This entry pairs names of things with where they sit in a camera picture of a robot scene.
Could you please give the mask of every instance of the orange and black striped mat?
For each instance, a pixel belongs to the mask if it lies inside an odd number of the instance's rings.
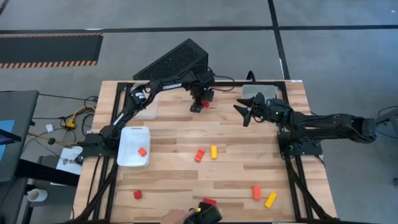
[[[0,35],[0,68],[96,65],[102,33]]]

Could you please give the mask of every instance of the white cup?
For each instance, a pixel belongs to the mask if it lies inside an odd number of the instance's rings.
[[[47,191],[42,189],[33,189],[27,192],[27,199],[30,202],[42,202],[47,198]]]

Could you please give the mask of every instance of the yellow block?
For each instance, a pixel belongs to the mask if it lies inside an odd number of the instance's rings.
[[[272,203],[274,203],[275,198],[276,198],[276,193],[275,192],[271,192],[271,194],[269,194],[269,197],[268,197],[268,199],[266,201],[265,206],[267,208],[271,208]]]
[[[211,159],[217,159],[217,146],[211,147]]]

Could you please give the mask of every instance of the concrete floor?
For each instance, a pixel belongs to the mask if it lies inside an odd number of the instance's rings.
[[[274,2],[281,26],[398,24],[396,1]],[[263,0],[10,0],[0,15],[1,30],[271,24]],[[375,117],[379,109],[398,104],[398,30],[302,30],[281,35],[291,79],[304,81],[313,112]],[[282,79],[273,31],[114,33],[105,34],[97,66],[0,70],[0,90],[97,95],[102,80],[129,80],[189,37],[209,52],[210,66],[217,74],[245,78],[253,70],[257,79]],[[70,114],[79,106],[79,101],[40,97],[35,116]],[[58,127],[58,121],[38,120],[31,130],[44,132],[47,123]],[[381,130],[391,133],[388,127]],[[53,135],[62,138],[63,131]],[[396,223],[398,189],[392,186],[392,178],[398,177],[396,143],[384,136],[368,145],[322,142],[341,219]],[[52,149],[60,152],[57,146]],[[34,161],[47,154],[32,143],[23,158]],[[35,208],[31,223],[64,222],[70,207]]]

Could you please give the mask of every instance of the wooden tabletop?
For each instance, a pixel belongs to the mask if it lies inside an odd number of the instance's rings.
[[[105,81],[93,121],[93,132],[110,123],[117,81]],[[286,81],[291,107],[310,114],[302,82]],[[165,91],[159,96],[156,119],[136,120],[127,126],[150,130],[150,162],[147,167],[119,167],[111,222],[159,222],[171,208],[188,210],[203,198],[217,201],[222,222],[294,221],[285,162],[280,158],[274,124],[251,122],[233,108],[241,88],[215,93],[209,109],[191,113],[193,103],[184,89]],[[218,147],[217,160],[210,159],[210,146]],[[200,163],[197,150],[204,149]],[[331,216],[336,216],[325,168],[314,156],[302,156],[309,191]],[[96,158],[85,159],[73,208],[76,215],[86,207]],[[93,196],[100,178],[98,166]],[[252,187],[261,186],[260,201],[252,199]],[[133,191],[141,190],[136,200]],[[270,192],[277,193],[271,209],[264,206]],[[302,216],[302,194],[297,189]],[[107,192],[101,204],[104,217]]]

